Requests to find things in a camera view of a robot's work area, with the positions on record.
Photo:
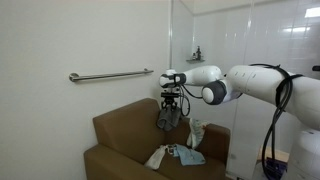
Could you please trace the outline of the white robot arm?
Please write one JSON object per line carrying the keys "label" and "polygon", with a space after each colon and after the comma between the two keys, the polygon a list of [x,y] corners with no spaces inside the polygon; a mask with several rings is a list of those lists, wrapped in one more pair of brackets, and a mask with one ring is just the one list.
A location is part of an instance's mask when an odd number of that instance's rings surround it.
{"label": "white robot arm", "polygon": [[294,140],[287,172],[280,180],[320,180],[320,80],[293,74],[268,64],[237,65],[224,74],[216,66],[197,67],[185,72],[169,70],[159,78],[162,88],[200,86],[200,98],[220,105],[241,95],[276,106],[264,146],[275,145],[275,125],[287,112],[303,128]]}

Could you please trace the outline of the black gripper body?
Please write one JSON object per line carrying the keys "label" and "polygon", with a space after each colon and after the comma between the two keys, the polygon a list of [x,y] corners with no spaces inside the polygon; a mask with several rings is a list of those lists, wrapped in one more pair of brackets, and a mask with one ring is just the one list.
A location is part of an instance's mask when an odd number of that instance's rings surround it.
{"label": "black gripper body", "polygon": [[163,109],[166,109],[168,106],[170,106],[172,109],[176,109],[177,108],[177,102],[173,98],[166,97],[161,102],[161,107]]}

